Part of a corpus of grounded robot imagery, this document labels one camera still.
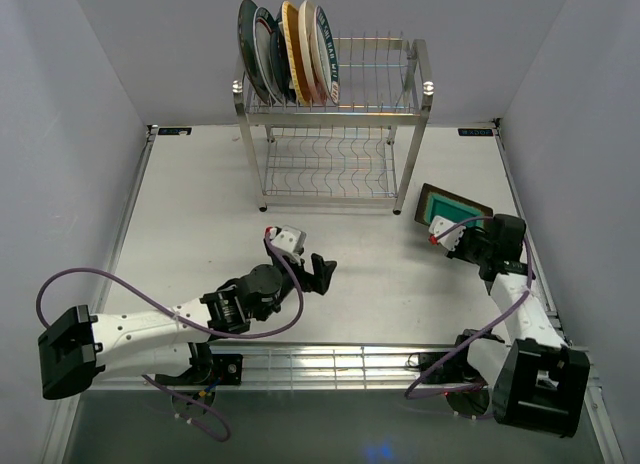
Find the pink cream floral round plate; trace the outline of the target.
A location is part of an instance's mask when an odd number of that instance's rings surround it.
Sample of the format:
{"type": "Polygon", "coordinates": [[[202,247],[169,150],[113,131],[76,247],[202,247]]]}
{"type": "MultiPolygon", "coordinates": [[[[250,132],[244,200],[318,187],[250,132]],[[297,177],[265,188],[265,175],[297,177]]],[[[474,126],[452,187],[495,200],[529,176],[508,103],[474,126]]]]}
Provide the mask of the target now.
{"type": "Polygon", "coordinates": [[[309,102],[320,105],[324,103],[325,95],[316,80],[310,47],[314,11],[315,5],[310,0],[302,2],[299,8],[298,30],[304,76],[310,94],[309,102]]]}

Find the white plate green red rim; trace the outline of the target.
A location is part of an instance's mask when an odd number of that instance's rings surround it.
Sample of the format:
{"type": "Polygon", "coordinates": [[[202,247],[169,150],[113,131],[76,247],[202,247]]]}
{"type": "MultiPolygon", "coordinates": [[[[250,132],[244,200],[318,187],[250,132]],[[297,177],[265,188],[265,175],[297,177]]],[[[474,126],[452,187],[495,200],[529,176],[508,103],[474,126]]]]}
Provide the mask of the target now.
{"type": "Polygon", "coordinates": [[[268,103],[281,103],[280,91],[271,61],[271,39],[275,36],[276,23],[265,7],[258,7],[253,17],[253,36],[259,75],[269,95],[268,103]]]}

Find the square bamboo-pattern tray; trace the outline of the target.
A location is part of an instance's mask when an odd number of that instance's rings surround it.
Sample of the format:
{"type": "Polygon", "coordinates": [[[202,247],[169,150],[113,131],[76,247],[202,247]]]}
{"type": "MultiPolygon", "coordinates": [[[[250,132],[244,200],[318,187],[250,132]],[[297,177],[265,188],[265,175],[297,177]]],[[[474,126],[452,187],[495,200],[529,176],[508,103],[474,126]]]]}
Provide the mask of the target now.
{"type": "Polygon", "coordinates": [[[302,59],[299,10],[292,2],[284,1],[281,5],[280,14],[296,101],[302,106],[309,106],[311,104],[311,93],[307,84],[302,59]]]}

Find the dark blue leaf-shaped dish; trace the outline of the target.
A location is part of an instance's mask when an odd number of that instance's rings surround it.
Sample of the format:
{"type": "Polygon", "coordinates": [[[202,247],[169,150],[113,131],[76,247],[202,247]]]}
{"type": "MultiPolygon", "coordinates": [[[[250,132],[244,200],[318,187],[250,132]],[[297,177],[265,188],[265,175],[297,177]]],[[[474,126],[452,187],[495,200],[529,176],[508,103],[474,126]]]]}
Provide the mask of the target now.
{"type": "Polygon", "coordinates": [[[270,60],[276,86],[282,95],[282,103],[295,103],[296,92],[291,82],[284,27],[281,15],[278,15],[274,32],[270,37],[270,60]]]}

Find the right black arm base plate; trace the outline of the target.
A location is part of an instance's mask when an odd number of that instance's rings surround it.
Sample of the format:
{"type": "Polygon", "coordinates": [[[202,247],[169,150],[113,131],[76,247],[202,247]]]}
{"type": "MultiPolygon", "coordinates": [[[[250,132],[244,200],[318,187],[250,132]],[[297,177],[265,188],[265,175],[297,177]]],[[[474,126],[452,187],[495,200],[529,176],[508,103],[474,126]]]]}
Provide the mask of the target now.
{"type": "MultiPolygon", "coordinates": [[[[436,361],[446,355],[446,352],[420,352],[417,354],[415,366],[420,372],[425,372],[436,361]]],[[[468,361],[468,352],[463,351],[435,369],[425,380],[425,384],[454,384],[481,382],[484,379],[479,370],[468,361]]]]}

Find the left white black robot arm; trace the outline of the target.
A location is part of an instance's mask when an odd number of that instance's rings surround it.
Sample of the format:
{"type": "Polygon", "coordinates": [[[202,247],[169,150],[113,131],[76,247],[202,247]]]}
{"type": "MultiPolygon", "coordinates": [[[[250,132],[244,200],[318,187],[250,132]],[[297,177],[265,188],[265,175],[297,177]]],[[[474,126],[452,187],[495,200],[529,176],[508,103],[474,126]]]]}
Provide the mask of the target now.
{"type": "Polygon", "coordinates": [[[217,290],[186,303],[128,314],[93,314],[85,305],[45,322],[38,337],[42,395],[61,400],[96,380],[154,374],[164,385],[205,382],[213,373],[208,344],[253,338],[250,326],[281,309],[291,292],[325,294],[337,268],[311,256],[313,270],[287,256],[272,256],[217,290]]]}

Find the large dark teal round plate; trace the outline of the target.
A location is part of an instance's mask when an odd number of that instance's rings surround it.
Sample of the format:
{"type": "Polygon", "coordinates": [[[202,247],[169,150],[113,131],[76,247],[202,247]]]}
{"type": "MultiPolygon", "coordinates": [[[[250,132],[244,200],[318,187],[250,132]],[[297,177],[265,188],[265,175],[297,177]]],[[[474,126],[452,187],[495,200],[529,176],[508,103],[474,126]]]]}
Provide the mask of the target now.
{"type": "Polygon", "coordinates": [[[254,44],[254,14],[257,5],[253,0],[243,0],[239,6],[237,16],[238,46],[247,78],[263,104],[272,103],[257,64],[257,53],[254,44]]]}

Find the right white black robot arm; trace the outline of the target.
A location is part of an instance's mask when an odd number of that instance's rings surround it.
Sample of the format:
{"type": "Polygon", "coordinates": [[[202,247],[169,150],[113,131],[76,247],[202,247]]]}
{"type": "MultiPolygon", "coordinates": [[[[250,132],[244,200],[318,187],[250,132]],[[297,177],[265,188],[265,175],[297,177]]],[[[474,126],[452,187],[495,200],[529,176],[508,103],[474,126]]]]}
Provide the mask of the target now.
{"type": "Polygon", "coordinates": [[[437,217],[431,231],[448,257],[478,267],[510,341],[504,345],[491,331],[479,333],[452,355],[454,374],[464,381],[483,377],[492,389],[498,423],[574,436],[590,361],[560,336],[533,291],[532,266],[521,257],[529,248],[525,221],[495,214],[455,224],[437,217]]]}

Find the dark square plate gold rim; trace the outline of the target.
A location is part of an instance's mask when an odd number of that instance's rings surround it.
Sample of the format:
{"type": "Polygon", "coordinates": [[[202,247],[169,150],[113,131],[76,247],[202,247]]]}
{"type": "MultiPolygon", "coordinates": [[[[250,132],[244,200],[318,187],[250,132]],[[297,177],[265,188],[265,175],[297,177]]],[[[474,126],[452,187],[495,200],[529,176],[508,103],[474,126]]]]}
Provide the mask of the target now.
{"type": "MultiPolygon", "coordinates": [[[[429,196],[430,193],[438,193],[438,194],[444,194],[444,195],[448,195],[450,197],[457,197],[457,198],[463,198],[465,200],[469,200],[469,201],[473,201],[471,199],[468,199],[466,197],[463,197],[461,195],[455,194],[453,192],[444,190],[442,188],[436,187],[434,185],[425,183],[422,186],[421,189],[421,193],[419,196],[419,200],[418,200],[418,205],[417,205],[417,209],[416,209],[416,213],[414,216],[414,220],[421,225],[425,225],[427,227],[429,227],[429,225],[426,223],[425,221],[425,210],[426,210],[426,201],[427,198],[429,196]]],[[[490,227],[490,219],[493,217],[492,216],[477,216],[477,217],[471,217],[469,219],[465,219],[461,222],[463,222],[463,224],[466,225],[466,227],[474,227],[474,226],[478,226],[478,227],[483,227],[485,229],[489,229],[490,227]]]]}

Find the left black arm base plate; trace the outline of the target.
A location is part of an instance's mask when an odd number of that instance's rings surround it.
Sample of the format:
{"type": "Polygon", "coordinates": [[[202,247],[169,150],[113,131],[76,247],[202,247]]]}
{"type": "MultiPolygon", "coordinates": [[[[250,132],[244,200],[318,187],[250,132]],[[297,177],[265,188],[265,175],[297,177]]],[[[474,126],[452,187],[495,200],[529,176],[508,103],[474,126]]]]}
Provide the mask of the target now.
{"type": "Polygon", "coordinates": [[[191,358],[181,374],[156,374],[155,380],[166,386],[240,385],[242,372],[243,355],[212,354],[191,358]]]}

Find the white plate navy lettered rim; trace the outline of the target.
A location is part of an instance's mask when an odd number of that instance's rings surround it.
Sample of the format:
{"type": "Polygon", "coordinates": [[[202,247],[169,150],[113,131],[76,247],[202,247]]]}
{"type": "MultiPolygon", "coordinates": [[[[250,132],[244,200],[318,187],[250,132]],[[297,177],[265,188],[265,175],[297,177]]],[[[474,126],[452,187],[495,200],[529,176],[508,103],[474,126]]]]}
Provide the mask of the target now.
{"type": "Polygon", "coordinates": [[[340,78],[337,49],[328,18],[321,6],[313,14],[312,51],[317,79],[326,97],[333,103],[340,100],[340,78]]]}

